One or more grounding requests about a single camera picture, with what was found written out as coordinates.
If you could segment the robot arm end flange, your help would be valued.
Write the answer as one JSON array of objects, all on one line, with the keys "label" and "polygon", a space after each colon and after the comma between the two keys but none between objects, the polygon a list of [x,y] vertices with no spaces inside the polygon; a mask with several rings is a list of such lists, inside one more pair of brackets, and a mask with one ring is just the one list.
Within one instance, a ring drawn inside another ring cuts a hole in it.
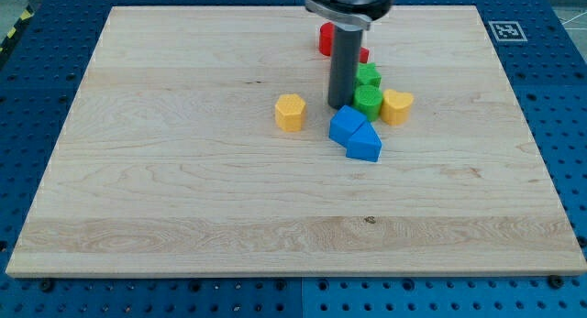
[{"label": "robot arm end flange", "polygon": [[305,8],[332,22],[369,30],[371,23],[384,17],[393,0],[305,0]]}]

